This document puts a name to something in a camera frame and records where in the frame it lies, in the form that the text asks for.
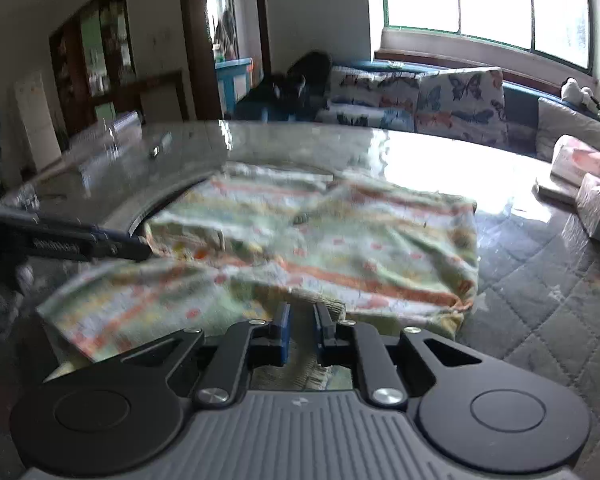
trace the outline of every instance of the throw pillow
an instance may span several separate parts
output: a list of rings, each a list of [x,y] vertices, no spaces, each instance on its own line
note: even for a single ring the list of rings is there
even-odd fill
[[[365,72],[337,66],[331,70],[330,101],[396,108],[413,114],[418,101],[418,77],[411,72]]]
[[[414,130],[413,116],[404,110],[331,103],[327,106],[325,110],[318,112],[315,118],[317,122],[346,124],[347,126],[366,126],[401,132],[412,132]]]
[[[563,135],[576,137],[600,150],[600,121],[545,97],[538,98],[536,154],[551,162],[555,143]]]
[[[420,134],[507,147],[502,70],[462,68],[420,74],[415,126]]]

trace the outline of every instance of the star pattern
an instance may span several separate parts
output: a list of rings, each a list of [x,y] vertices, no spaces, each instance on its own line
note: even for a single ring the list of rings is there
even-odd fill
[[[552,300],[558,301],[559,303],[565,300],[565,297],[560,290],[560,285],[550,286],[549,290],[551,291],[549,292],[549,298]]]
[[[475,298],[474,310],[483,310],[485,312],[489,311],[489,305],[487,305],[487,294],[485,292]]]

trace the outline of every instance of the gray quilted blanket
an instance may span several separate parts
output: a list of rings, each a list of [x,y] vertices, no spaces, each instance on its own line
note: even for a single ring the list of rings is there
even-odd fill
[[[577,216],[478,212],[480,286],[458,342],[574,390],[592,415],[576,468],[600,479],[600,244]]]

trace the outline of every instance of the metal screw head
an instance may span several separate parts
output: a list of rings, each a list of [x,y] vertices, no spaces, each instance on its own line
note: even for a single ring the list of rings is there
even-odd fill
[[[207,404],[222,404],[229,400],[229,394],[222,388],[204,388],[198,392],[198,399]]]
[[[391,406],[400,404],[404,400],[404,395],[400,390],[395,388],[378,388],[371,394],[371,398],[378,404]]]

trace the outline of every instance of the window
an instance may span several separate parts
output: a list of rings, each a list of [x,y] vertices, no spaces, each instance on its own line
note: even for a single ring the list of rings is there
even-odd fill
[[[589,0],[384,0],[384,22],[475,36],[590,68]]]

